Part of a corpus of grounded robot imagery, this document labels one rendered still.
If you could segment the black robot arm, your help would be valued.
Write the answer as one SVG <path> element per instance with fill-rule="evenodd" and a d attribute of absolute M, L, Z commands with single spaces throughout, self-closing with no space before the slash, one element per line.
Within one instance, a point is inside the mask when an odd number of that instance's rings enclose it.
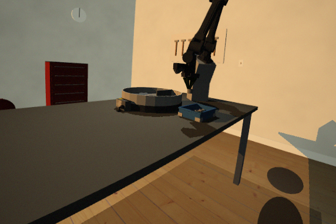
<path fill-rule="evenodd" d="M 175 74 L 180 72 L 193 73 L 193 64 L 196 64 L 196 58 L 200 59 L 204 63 L 213 63 L 211 53 L 213 53 L 216 48 L 217 41 L 215 40 L 215 33 L 219 24 L 223 6 L 227 5 L 228 0 L 209 0 L 209 2 L 212 3 L 203 20 L 203 23 L 189 43 L 187 51 L 182 56 L 182 60 L 185 63 L 173 63 L 173 70 Z"/>

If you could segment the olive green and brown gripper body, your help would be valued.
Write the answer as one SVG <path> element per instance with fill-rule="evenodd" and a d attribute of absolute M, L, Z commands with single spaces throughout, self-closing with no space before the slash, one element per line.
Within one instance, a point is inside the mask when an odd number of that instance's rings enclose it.
<path fill-rule="evenodd" d="M 194 72 L 193 73 L 183 73 L 183 72 L 181 72 L 181 77 L 199 78 L 200 74 L 195 73 L 195 71 L 196 71 L 196 64 L 194 65 Z"/>

